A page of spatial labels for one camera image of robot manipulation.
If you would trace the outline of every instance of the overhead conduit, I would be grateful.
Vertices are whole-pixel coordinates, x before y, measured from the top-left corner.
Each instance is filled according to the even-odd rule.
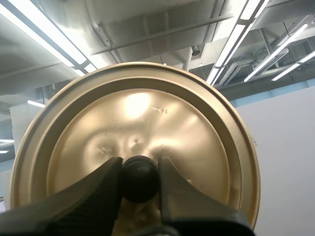
[[[282,72],[282,71],[288,69],[290,66],[292,66],[292,65],[285,65],[285,66],[281,66],[281,67],[278,67],[278,68],[266,70],[266,71],[262,72],[260,75],[253,76],[253,78],[251,79],[251,81],[254,81],[254,80],[258,80],[258,79],[265,78],[265,77],[268,77],[268,76],[272,76],[272,75],[279,74],[280,72]],[[243,81],[239,81],[239,82],[236,82],[236,83],[227,85],[227,86],[216,86],[216,85],[215,85],[214,87],[215,87],[216,89],[220,90],[220,89],[232,87],[232,86],[235,86],[235,85],[241,85],[241,84],[243,84],[243,83],[244,83]]]
[[[269,63],[267,64],[262,70],[261,74],[264,72],[267,72],[266,70],[270,68],[272,65],[274,65],[277,61],[279,61],[282,57],[284,57],[289,52],[288,48],[282,49],[279,54]],[[219,82],[219,86],[222,86],[223,84],[226,86],[237,74],[237,72],[245,67],[249,66],[254,62],[260,62],[263,61],[263,59],[268,56],[268,53],[263,53],[254,57],[250,57],[244,60],[238,60],[231,64],[230,68],[227,70],[221,81]]]

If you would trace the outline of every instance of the black knob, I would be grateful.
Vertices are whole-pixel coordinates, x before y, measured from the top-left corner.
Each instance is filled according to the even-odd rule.
[[[134,156],[123,164],[121,175],[123,196],[131,202],[150,200],[159,189],[156,164],[145,156]]]

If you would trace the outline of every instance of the white wall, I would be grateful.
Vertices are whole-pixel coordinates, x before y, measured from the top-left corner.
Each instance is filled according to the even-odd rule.
[[[10,207],[10,180],[12,170],[4,171],[0,173],[1,190],[3,193],[5,209],[9,210]]]
[[[236,110],[257,142],[257,236],[315,235],[315,87]]]
[[[27,128],[41,109],[41,107],[28,103],[10,107],[15,153],[18,151]]]
[[[4,197],[4,193],[2,190],[2,172],[6,172],[12,170],[14,160],[2,161],[0,162],[0,197]]]

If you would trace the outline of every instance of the ceiling light fixture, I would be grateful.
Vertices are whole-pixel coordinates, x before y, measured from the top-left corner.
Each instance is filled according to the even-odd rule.
[[[36,101],[33,101],[33,100],[28,100],[28,103],[31,104],[31,105],[34,105],[34,106],[38,106],[38,107],[45,107],[46,106],[43,103],[36,102]]]
[[[278,79],[280,79],[281,77],[283,77],[287,73],[291,72],[292,70],[296,69],[297,67],[299,67],[300,65],[302,65],[305,62],[307,62],[309,59],[311,59],[313,57],[315,57],[315,51],[313,51],[312,53],[310,53],[307,56],[303,57],[297,63],[293,64],[288,69],[286,69],[285,71],[283,71],[282,73],[277,75],[275,78],[272,79],[272,81],[277,81]]]
[[[0,143],[14,143],[12,139],[0,139]]]
[[[289,43],[293,42],[297,36],[299,36],[303,30],[307,27],[307,24],[302,25],[295,33],[293,33],[282,45],[280,45],[274,52],[267,57],[261,64],[259,64],[255,70],[246,77],[244,82],[247,82],[251,77],[257,74],[265,65],[267,65],[283,48],[285,48]]]
[[[207,83],[214,85],[217,81],[219,75],[222,73],[223,68],[232,58],[236,49],[240,46],[241,42],[245,36],[250,31],[253,23],[260,15],[269,0],[248,0],[246,1],[243,10],[238,17],[238,20],[221,52],[218,60],[216,61],[214,67],[212,68],[208,78]]]
[[[2,0],[0,14],[78,75],[96,70],[88,58],[30,0]]]

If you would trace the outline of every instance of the can rim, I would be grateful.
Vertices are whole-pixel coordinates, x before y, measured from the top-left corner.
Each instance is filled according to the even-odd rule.
[[[252,168],[253,168],[253,173],[255,174],[255,176],[254,176],[255,177],[255,183],[254,184],[256,184],[256,189],[253,192],[254,196],[252,197],[256,202],[256,204],[255,204],[256,207],[255,207],[254,212],[252,213],[252,217],[251,217],[252,227],[254,227],[256,220],[257,220],[257,216],[258,216],[259,201],[260,201],[259,167],[258,167],[258,160],[257,160],[257,156],[256,156],[256,153],[254,150],[254,146],[253,146],[253,143],[251,141],[251,137],[250,137],[243,121],[241,120],[240,116],[238,115],[238,113],[236,112],[234,107],[232,107],[232,105],[227,101],[227,99],[225,97],[223,97],[223,95],[221,95],[217,90],[210,87],[204,80],[202,80],[199,77],[197,77],[193,74],[190,74],[186,71],[182,71],[180,69],[177,69],[177,68],[174,68],[171,66],[164,66],[161,64],[150,63],[150,62],[128,62],[128,63],[116,64],[116,65],[111,65],[111,66],[105,67],[101,70],[95,71],[95,72],[88,74],[88,75],[85,75],[85,76],[83,76],[83,77],[81,77],[75,81],[72,81],[70,84],[65,86],[58,93],[58,95],[54,96],[49,101],[48,106],[46,106],[43,110],[41,110],[39,112],[39,114],[37,114],[35,119],[30,124],[29,128],[27,129],[26,134],[21,141],[20,148],[17,152],[17,155],[16,155],[17,158],[15,158],[15,160],[14,160],[14,166],[13,166],[13,171],[12,171],[12,180],[11,180],[11,206],[12,206],[12,208],[15,208],[18,206],[16,204],[16,201],[15,201],[15,197],[17,196],[15,187],[17,185],[16,182],[18,181],[18,177],[19,177],[18,175],[21,174],[20,173],[21,163],[19,163],[19,162],[22,162],[22,161],[19,159],[20,159],[20,157],[22,157],[26,153],[26,150],[28,148],[28,144],[30,143],[32,133],[35,131],[35,129],[33,127],[36,126],[36,124],[38,122],[40,122],[43,119],[43,117],[48,113],[50,106],[52,106],[54,103],[58,102],[59,95],[65,93],[66,91],[71,89],[72,86],[83,81],[86,77],[95,76],[99,73],[102,73],[102,71],[111,71],[111,70],[115,70],[115,69],[121,68],[121,67],[137,67],[137,66],[160,68],[160,69],[171,71],[173,73],[175,72],[179,75],[185,76],[186,78],[193,80],[194,82],[196,82],[199,85],[201,85],[202,87],[204,87],[212,95],[214,95],[216,97],[216,99],[218,99],[218,101],[221,102],[224,105],[224,107],[229,111],[229,113],[234,117],[234,120],[236,121],[236,123],[237,123],[237,125],[238,125],[238,127],[239,127],[239,129],[243,135],[246,146],[248,147],[249,155],[252,157]]]

